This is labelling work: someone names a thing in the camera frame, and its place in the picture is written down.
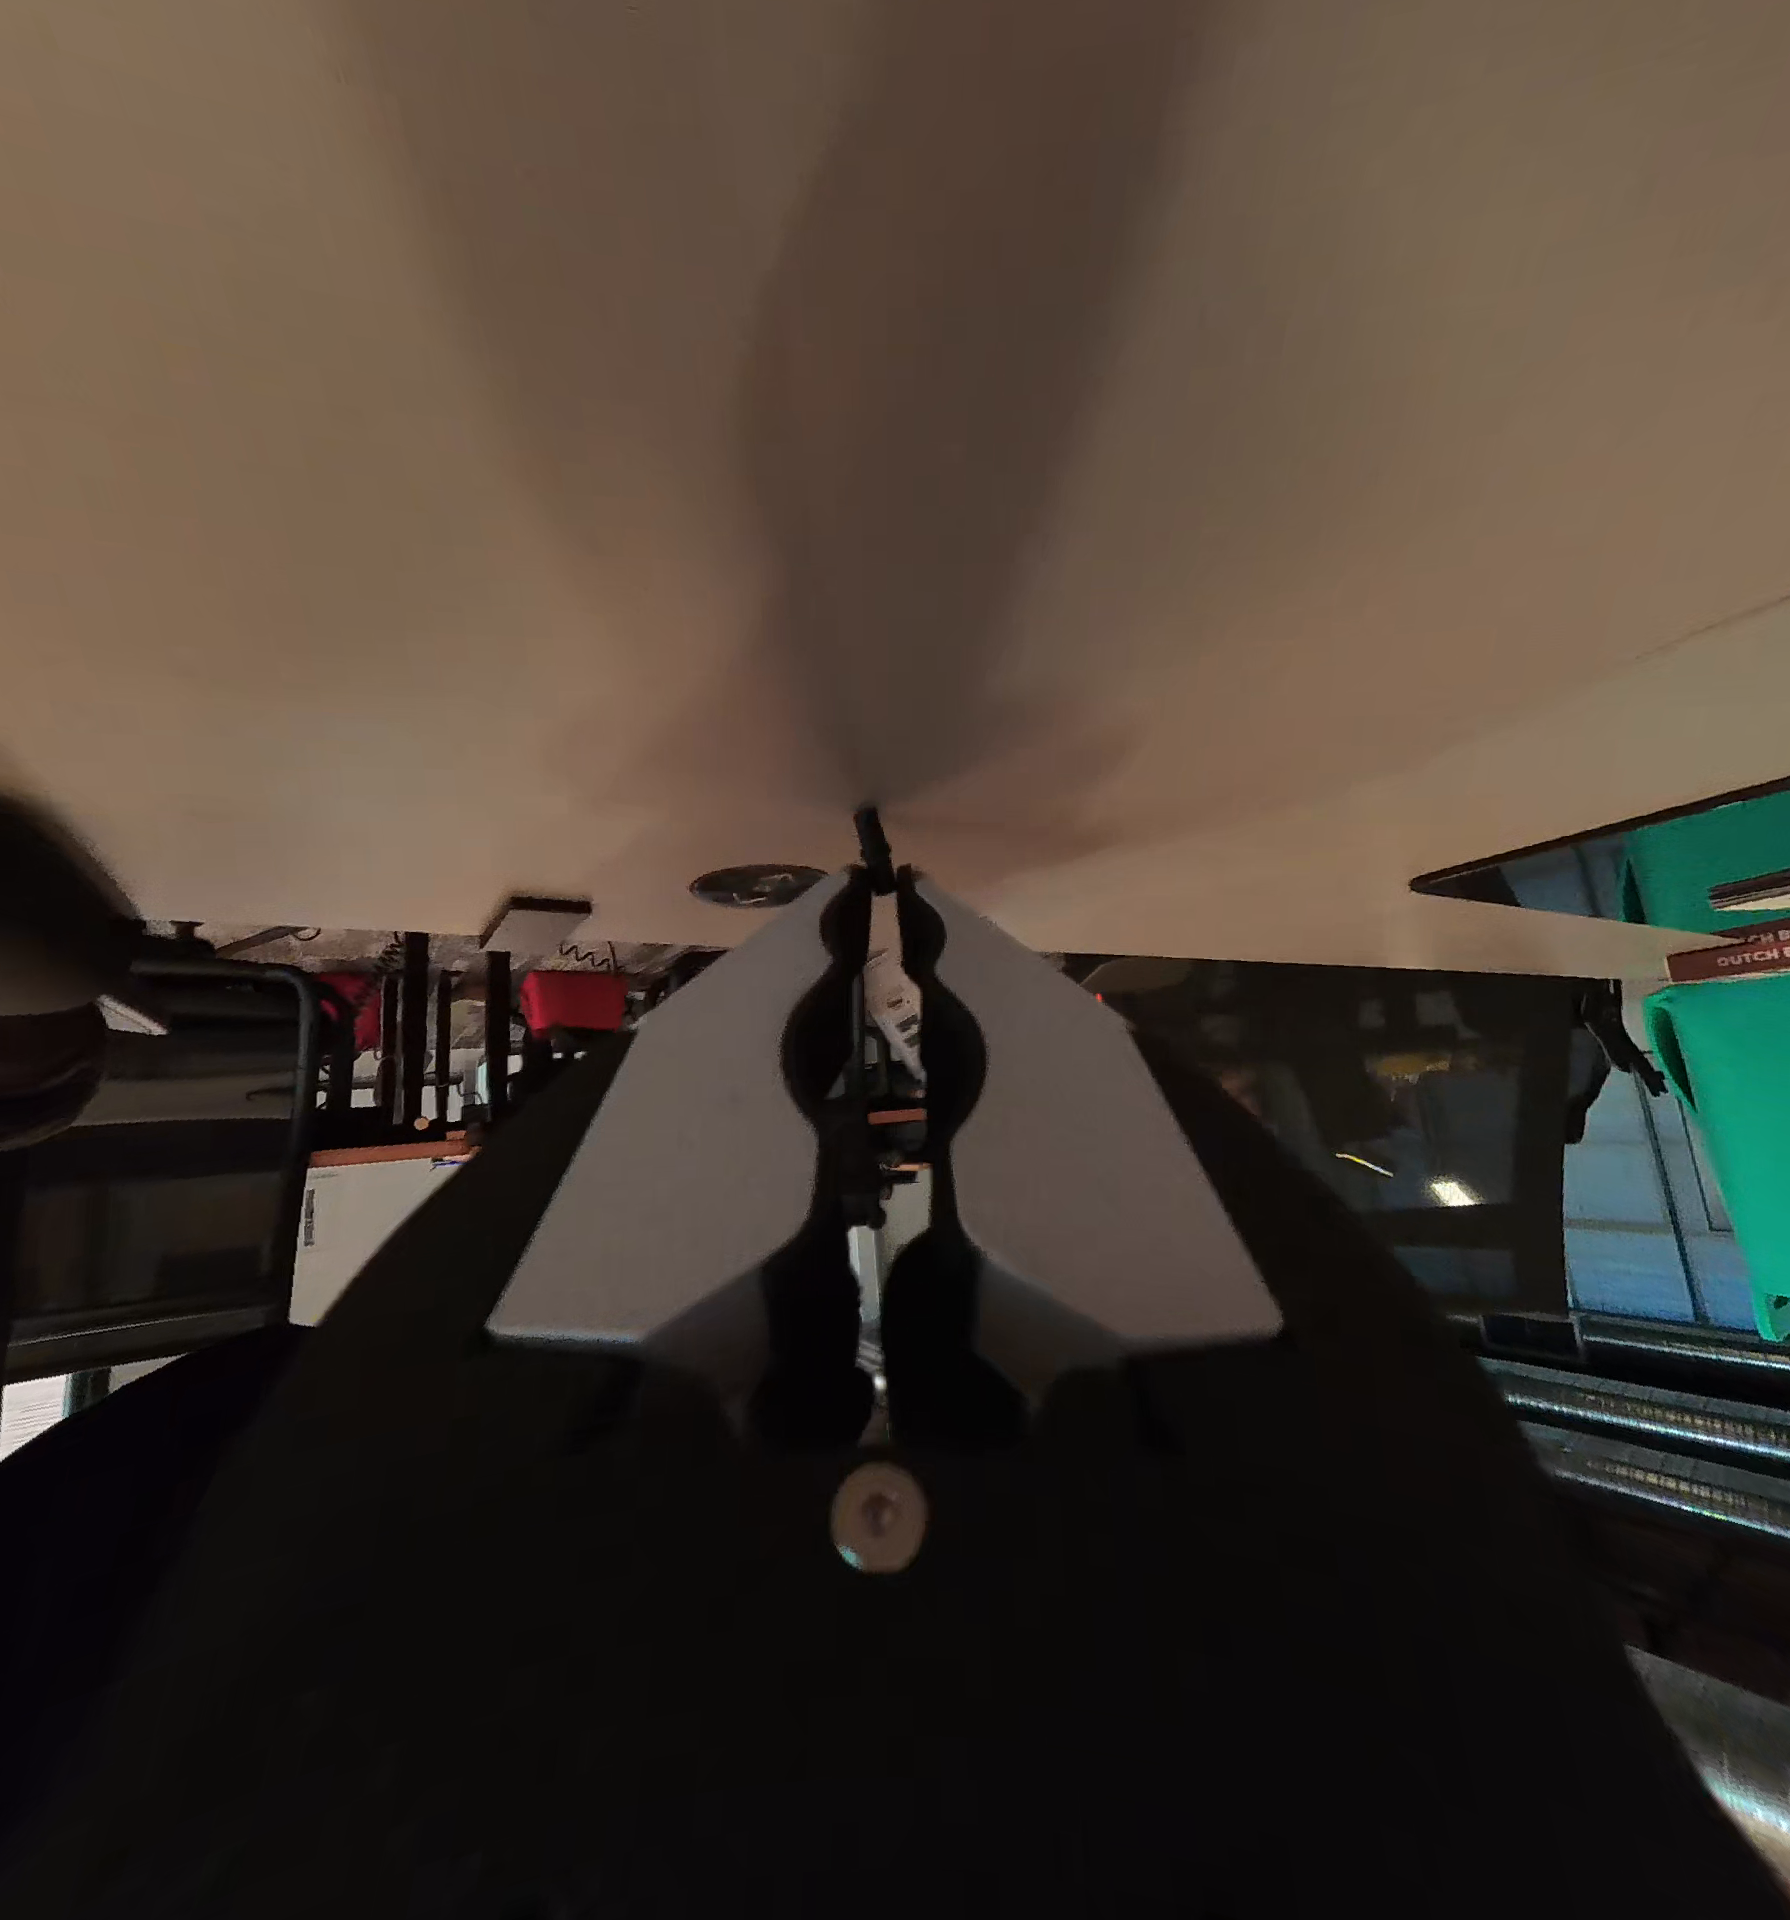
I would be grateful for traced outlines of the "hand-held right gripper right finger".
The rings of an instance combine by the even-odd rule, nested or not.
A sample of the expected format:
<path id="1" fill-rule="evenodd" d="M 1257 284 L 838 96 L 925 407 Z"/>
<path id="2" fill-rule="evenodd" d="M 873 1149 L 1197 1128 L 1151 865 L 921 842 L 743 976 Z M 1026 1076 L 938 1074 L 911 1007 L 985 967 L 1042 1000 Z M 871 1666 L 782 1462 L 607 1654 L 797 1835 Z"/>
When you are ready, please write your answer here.
<path id="1" fill-rule="evenodd" d="M 1070 1376 L 1279 1338 L 1126 1022 L 917 870 L 895 903 L 929 1165 L 895 1262 L 895 1429 L 1022 1431 Z"/>

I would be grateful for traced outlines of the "silver ventilation duct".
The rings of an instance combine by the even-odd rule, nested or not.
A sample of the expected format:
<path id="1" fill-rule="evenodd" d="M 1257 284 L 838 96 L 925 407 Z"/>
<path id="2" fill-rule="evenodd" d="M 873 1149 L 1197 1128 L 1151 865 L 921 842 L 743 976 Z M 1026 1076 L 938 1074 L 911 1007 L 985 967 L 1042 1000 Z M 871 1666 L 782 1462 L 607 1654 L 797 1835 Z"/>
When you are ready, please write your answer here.
<path id="1" fill-rule="evenodd" d="M 1790 1898 L 1790 1708 L 1644 1650 L 1628 1662 L 1711 1798 Z"/>

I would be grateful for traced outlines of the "flat printed box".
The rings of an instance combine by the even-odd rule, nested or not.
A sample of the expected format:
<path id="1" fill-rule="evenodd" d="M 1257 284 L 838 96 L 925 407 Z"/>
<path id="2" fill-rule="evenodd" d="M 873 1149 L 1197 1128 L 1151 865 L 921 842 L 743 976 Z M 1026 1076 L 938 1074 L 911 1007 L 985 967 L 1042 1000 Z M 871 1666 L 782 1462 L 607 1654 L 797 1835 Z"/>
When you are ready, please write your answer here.
<path id="1" fill-rule="evenodd" d="M 1718 882 L 1707 900 L 1713 913 L 1734 921 L 1749 918 L 1750 924 L 1734 926 L 1718 944 L 1671 955 L 1671 984 L 1790 974 L 1790 869 Z"/>

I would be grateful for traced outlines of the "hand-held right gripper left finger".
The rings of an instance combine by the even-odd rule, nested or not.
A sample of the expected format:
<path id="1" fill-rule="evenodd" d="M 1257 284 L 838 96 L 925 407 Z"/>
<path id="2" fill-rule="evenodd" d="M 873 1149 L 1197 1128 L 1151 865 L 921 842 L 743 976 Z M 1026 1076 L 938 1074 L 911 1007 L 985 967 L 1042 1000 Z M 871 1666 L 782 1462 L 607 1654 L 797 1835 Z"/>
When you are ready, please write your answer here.
<path id="1" fill-rule="evenodd" d="M 870 876 L 823 878 L 634 1027 L 492 1340 L 689 1373 L 757 1437 L 859 1437 L 871 918 Z"/>

